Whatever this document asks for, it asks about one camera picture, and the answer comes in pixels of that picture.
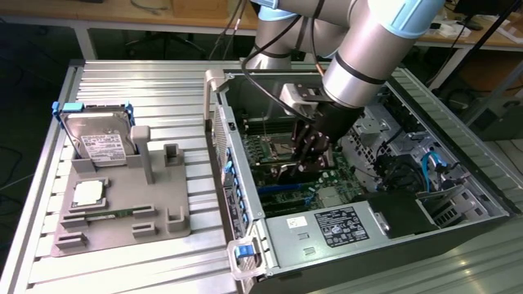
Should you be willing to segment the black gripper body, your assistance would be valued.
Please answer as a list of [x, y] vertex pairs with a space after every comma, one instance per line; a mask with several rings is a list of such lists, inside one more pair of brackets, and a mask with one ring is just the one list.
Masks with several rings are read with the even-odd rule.
[[336, 143], [352, 128], [364, 107], [349, 108], [336, 102], [320, 103], [314, 114], [314, 145], [325, 146]]

